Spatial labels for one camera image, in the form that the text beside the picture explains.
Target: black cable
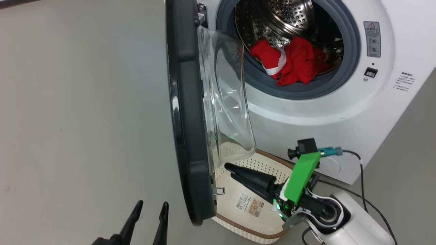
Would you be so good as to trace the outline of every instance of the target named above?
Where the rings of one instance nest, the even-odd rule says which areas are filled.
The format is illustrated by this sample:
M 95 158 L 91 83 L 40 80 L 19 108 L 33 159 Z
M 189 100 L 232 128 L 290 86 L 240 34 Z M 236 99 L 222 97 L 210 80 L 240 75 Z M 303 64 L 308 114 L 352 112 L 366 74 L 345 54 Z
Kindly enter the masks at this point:
M 363 188 L 363 164 L 362 164 L 362 158 L 359 156 L 359 154 L 355 153 L 352 150 L 342 150 L 343 152 L 347 152 L 350 154 L 355 155 L 358 159 L 359 159 L 359 164 L 360 164 L 360 186 L 362 188 L 362 197 L 363 199 L 365 199 L 365 191 Z M 368 208 L 366 207 L 366 202 L 363 201 L 363 209 L 365 209 L 365 211 L 368 213 Z
M 380 210 L 379 210 L 378 208 L 376 208 L 376 207 L 375 207 L 375 206 L 374 206 L 370 201 L 366 200 L 363 196 L 361 196 L 361 195 L 359 195 L 359 194 L 357 194 L 357 193 L 355 193 L 355 192 L 353 192 L 353 191 L 351 191 L 351 190 L 349 190 L 349 189 L 347 189 L 347 188 L 344 188 L 344 187 L 342 187 L 342 186 L 336 185 L 336 184 L 334 184 L 334 183 L 330 183 L 330 182 L 325 181 L 325 180 L 318 180 L 318 182 L 321 182 L 321 183 L 324 183 L 324 184 L 328 184 L 328 185 L 331 185 L 331 186 L 337 187 L 337 188 L 339 188 L 339 189 L 342 189 L 342 190 L 344 190 L 344 191 L 347 191 L 347 192 L 353 194 L 353 195 L 356 196 L 356 197 L 360 197 L 360 198 L 362 198 L 362 200 L 363 200 L 364 202 L 368 203 L 368 204 L 369 204 L 369 205 L 370 205 L 374 210 L 376 210 L 377 213 L 381 216 L 381 218 L 382 218 L 383 221 L 385 222 L 386 226 L 388 227 L 389 233 L 391 234 L 392 239 L 393 239 L 394 242 L 395 242 L 395 245 L 398 245 L 397 240 L 395 239 L 395 236 L 394 236 L 394 232 L 392 231 L 391 226 L 389 225 L 388 220 L 385 218 L 385 216 L 382 214 L 382 212 L 380 212 Z
M 304 236 L 311 230 L 310 227 L 308 227 L 306 230 L 303 231 L 303 234 L 301 235 L 301 240 L 303 241 L 304 245 L 309 245 L 307 244 L 306 240 L 304 240 Z

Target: white stripe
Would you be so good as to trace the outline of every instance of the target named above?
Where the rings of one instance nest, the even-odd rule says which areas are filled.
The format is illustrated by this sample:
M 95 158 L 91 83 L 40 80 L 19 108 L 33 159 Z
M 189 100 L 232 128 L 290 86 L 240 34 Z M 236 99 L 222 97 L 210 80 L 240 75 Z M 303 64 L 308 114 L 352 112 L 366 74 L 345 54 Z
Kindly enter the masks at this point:
M 276 48 L 277 50 L 279 50 L 281 52 L 280 58 L 279 58 L 279 63 L 278 66 L 275 68 L 270 68 L 270 69 L 266 69 L 265 66 L 262 63 L 262 67 L 265 69 L 266 73 L 270 76 L 275 75 L 277 73 L 279 73 L 279 71 L 283 68 L 283 66 L 285 66 L 286 64 L 286 53 L 283 49 L 281 48 Z

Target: washing machine door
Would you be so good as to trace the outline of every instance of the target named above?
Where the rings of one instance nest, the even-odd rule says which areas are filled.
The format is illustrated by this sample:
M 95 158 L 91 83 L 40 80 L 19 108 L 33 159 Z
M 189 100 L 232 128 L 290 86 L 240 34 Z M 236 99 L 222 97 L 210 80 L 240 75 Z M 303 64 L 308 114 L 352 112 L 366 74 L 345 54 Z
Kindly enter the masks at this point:
M 196 1 L 167 0 L 167 58 L 174 140 L 194 225 L 214 217 L 215 169 L 251 156 L 240 41 L 200 25 Z

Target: warning label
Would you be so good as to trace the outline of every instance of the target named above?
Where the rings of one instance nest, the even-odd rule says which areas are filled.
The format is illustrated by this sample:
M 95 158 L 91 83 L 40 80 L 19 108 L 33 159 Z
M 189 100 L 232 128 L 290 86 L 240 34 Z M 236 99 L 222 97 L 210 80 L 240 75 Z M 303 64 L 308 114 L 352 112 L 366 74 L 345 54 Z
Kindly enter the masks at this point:
M 401 75 L 397 78 L 392 88 L 398 91 L 408 92 L 415 80 L 413 74 L 401 72 Z
M 380 24 L 375 21 L 364 21 L 366 33 L 367 56 L 380 58 L 382 51 L 382 38 Z
M 260 212 L 262 211 L 264 205 L 265 204 L 259 199 L 253 198 L 245 193 L 241 193 L 235 207 L 253 215 L 256 218 L 259 218 Z

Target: white laundry basket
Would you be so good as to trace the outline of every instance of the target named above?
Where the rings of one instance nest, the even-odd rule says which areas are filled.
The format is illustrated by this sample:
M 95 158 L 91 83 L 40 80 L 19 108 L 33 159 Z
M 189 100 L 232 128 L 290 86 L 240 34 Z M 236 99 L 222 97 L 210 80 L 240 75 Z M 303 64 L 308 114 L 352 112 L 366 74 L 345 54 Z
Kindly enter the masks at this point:
M 293 169 L 286 161 L 261 150 L 233 164 L 271 174 L 277 178 L 276 184 L 285 182 Z M 215 171 L 215 179 L 216 186 L 225 187 L 226 193 L 217 196 L 214 221 L 260 244 L 273 243 L 288 232 L 283 230 L 280 216 L 270 211 L 272 205 L 232 179 L 224 166 Z

